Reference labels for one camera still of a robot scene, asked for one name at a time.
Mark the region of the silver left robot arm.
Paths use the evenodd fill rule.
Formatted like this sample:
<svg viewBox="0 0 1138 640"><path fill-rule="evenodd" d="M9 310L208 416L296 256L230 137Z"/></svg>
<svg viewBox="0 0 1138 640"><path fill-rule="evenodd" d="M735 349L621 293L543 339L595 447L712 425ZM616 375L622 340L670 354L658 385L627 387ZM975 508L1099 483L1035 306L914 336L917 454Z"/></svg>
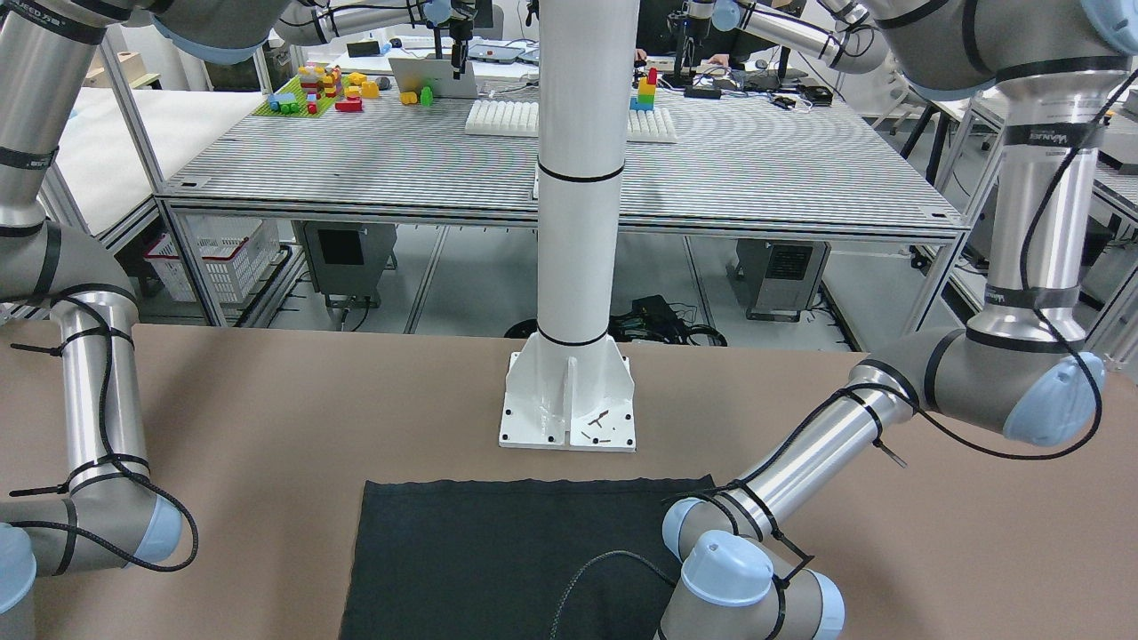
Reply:
<svg viewBox="0 0 1138 640"><path fill-rule="evenodd" d="M784 563L780 522L887 427L942 415L1077 450L1102 417L1104 364L1077 323L1078 266L1105 112L1135 55L1133 1L828 1L843 33L820 59L851 73L889 47L927 98L1007 97L984 305L962 331L912 333L861 360L743 477L668 510L682 563L659 639L834 639L843 599L809 556Z"/></svg>

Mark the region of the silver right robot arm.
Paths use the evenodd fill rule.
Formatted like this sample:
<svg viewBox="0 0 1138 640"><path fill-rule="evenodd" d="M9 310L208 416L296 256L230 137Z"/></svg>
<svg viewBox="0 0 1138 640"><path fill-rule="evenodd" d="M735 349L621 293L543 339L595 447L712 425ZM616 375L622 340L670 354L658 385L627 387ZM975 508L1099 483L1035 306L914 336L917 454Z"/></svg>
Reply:
<svg viewBox="0 0 1138 640"><path fill-rule="evenodd" d="M196 522L149 477L134 362L138 309L117 259L83 230L46 218L52 169L83 74L107 28L134 13L203 60L241 61L267 40L284 1L5 1L3 301L60 325L71 473L3 504L3 637L34 635L36 579L166 559Z"/></svg>

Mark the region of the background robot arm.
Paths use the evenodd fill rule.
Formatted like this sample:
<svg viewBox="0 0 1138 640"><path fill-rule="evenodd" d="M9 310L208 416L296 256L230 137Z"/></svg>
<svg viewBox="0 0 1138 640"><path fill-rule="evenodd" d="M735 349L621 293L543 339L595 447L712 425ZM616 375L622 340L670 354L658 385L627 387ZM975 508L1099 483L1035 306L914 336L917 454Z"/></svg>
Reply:
<svg viewBox="0 0 1138 640"><path fill-rule="evenodd" d="M805 57L825 61L830 69L866 74L877 69L889 56L887 38L869 19L869 9L858 1L820 1L836 20L826 31L789 13L776 11L757 1L687 1L686 13L696 20L711 20L714 28L760 36Z"/></svg>

